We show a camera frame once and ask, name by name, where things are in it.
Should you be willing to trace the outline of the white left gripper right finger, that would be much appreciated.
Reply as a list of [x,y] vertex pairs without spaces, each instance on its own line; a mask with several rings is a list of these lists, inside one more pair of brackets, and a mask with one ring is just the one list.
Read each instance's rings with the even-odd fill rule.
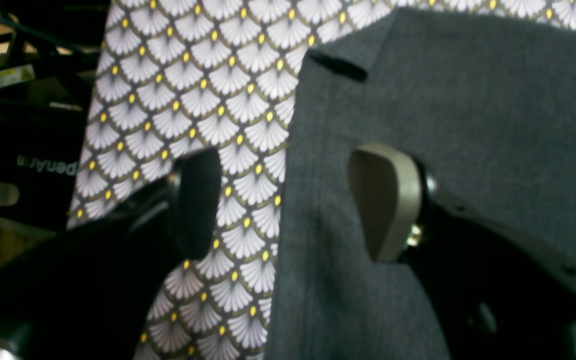
[[422,234],[424,186],[418,165],[391,146],[366,143],[352,150],[347,172],[368,255],[380,264],[396,262]]

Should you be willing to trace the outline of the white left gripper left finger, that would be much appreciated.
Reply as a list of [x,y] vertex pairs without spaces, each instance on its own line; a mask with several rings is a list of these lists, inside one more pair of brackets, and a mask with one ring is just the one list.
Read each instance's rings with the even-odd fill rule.
[[221,191],[221,162],[216,148],[179,157],[167,176],[167,227],[183,260],[202,260],[211,247]]

